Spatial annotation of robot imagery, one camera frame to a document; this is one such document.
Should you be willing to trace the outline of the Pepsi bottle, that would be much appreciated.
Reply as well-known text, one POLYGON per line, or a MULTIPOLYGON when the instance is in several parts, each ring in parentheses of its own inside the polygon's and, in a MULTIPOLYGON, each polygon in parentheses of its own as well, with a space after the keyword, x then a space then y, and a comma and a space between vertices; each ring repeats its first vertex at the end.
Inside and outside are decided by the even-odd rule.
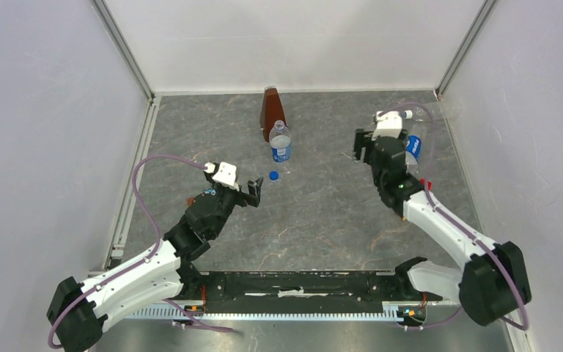
POLYGON ((285 122, 277 120, 269 133, 269 144, 272 158, 276 163, 288 161, 291 158, 292 139, 285 122))
POLYGON ((408 131, 405 145, 405 162, 407 171, 411 174, 417 174, 419 172, 427 132, 427 125, 421 122, 412 125, 411 129, 408 131))

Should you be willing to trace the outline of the clear unlabelled plastic bottle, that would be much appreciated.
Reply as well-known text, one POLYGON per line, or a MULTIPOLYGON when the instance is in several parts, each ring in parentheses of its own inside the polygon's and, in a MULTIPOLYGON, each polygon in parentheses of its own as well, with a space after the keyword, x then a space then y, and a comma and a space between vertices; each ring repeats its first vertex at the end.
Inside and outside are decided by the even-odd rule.
POLYGON ((456 101, 436 101, 431 103, 407 102, 402 104, 405 118, 418 122, 436 122, 458 118, 463 111, 462 104, 456 101))

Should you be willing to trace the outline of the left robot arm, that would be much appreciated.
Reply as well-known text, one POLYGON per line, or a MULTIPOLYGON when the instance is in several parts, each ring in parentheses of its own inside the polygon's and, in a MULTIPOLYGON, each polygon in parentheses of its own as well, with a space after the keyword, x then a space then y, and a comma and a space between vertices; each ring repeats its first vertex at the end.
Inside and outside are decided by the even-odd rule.
POLYGON ((64 351, 85 351, 117 322, 166 298, 193 298, 204 279, 193 262, 210 249, 237 206, 258 207, 263 179, 249 181, 248 192, 212 182, 197 194, 160 243, 114 269, 77 282, 61 281, 47 311, 48 342, 64 351))

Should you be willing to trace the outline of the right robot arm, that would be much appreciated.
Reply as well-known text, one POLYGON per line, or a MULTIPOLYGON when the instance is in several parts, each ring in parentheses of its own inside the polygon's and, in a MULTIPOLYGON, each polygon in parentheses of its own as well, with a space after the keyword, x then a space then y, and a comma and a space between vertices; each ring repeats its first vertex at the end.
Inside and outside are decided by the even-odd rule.
POLYGON ((403 136, 403 131, 379 136, 359 128, 354 157, 370 165, 383 204, 428 234, 457 267, 436 265, 423 257, 408 260, 395 269, 396 294, 412 299, 432 293, 458 304, 480 326, 501 319, 526 330, 525 306, 532 294, 521 249, 511 241, 498 243, 483 235, 440 203, 430 182, 407 170, 403 136))

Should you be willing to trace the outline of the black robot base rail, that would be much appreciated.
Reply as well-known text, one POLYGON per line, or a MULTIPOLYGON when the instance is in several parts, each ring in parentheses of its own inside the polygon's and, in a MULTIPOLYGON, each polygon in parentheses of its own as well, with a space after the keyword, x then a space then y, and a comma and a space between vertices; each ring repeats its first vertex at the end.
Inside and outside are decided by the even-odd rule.
POLYGON ((200 318, 228 320, 390 320, 425 311, 441 296, 393 271, 209 271, 174 296, 200 318))

